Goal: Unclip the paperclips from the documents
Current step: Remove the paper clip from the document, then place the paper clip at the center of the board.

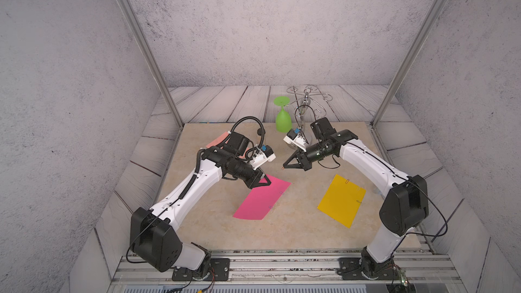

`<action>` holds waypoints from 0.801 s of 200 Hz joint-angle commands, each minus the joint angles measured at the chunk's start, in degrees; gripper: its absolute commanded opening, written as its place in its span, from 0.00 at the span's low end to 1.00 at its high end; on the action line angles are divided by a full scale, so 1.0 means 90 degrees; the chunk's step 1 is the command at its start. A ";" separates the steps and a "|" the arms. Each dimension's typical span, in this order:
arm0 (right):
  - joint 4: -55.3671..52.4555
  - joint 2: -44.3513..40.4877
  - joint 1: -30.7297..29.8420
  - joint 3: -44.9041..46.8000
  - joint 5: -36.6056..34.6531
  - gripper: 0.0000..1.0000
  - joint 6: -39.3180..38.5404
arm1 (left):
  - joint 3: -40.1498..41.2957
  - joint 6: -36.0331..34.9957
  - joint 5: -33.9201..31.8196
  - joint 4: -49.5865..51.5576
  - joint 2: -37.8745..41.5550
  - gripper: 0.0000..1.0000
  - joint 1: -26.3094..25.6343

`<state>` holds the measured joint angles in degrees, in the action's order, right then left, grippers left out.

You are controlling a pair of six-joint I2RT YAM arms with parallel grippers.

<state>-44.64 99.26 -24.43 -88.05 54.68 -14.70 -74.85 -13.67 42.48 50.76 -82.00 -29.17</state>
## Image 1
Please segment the magenta paper sheet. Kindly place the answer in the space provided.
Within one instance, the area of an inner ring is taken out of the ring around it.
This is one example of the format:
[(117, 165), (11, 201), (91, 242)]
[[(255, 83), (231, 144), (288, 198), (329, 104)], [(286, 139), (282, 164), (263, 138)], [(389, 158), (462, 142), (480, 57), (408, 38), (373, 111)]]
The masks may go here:
[(236, 210), (233, 218), (260, 221), (263, 220), (276, 202), (281, 198), (291, 183), (268, 175), (271, 185), (258, 187), (251, 190), (240, 207)]

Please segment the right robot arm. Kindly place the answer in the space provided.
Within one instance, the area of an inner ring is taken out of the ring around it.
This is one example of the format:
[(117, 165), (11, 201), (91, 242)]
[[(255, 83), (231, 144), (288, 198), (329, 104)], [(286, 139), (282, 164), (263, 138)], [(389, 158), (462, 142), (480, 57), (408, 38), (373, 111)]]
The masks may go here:
[(284, 168), (308, 171), (316, 161), (339, 157), (356, 167), (384, 197), (379, 211), (381, 227), (373, 241), (362, 250), (360, 267), (368, 279), (378, 279), (392, 268), (393, 254), (429, 214), (427, 183), (419, 175), (409, 176), (374, 154), (350, 130), (337, 131), (325, 117), (311, 128), (317, 142), (307, 146), (300, 129), (290, 130), (284, 141), (296, 148)]

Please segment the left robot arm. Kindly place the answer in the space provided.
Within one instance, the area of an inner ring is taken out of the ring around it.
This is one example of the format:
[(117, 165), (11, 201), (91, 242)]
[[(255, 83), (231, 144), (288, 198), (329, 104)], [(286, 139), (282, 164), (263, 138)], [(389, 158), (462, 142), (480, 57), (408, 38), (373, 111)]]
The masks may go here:
[(209, 148), (200, 149), (194, 170), (164, 199), (148, 210), (138, 208), (131, 218), (128, 250), (160, 272), (172, 267), (188, 269), (194, 278), (210, 271), (211, 253), (184, 243), (177, 230), (191, 209), (220, 180), (242, 180), (249, 189), (271, 184), (261, 169), (275, 159), (268, 145), (248, 148), (249, 140), (237, 132)]

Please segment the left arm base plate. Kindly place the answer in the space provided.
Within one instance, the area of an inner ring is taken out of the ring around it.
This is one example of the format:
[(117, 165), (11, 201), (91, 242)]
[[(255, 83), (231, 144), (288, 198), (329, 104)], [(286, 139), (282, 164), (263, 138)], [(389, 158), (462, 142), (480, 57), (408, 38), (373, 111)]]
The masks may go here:
[(231, 260), (228, 258), (205, 259), (196, 270), (176, 266), (173, 268), (173, 282), (187, 282), (190, 280), (201, 282), (226, 282), (229, 279)]

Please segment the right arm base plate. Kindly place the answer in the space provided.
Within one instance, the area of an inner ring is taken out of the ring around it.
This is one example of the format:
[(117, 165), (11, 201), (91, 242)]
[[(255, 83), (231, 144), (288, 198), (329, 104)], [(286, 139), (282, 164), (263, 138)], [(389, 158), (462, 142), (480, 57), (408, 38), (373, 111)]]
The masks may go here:
[(370, 280), (370, 281), (392, 281), (399, 280), (400, 275), (398, 268), (393, 259), (389, 259), (383, 263), (374, 263), (371, 258), (340, 258), (339, 268), (336, 274), (342, 277), (342, 280)]

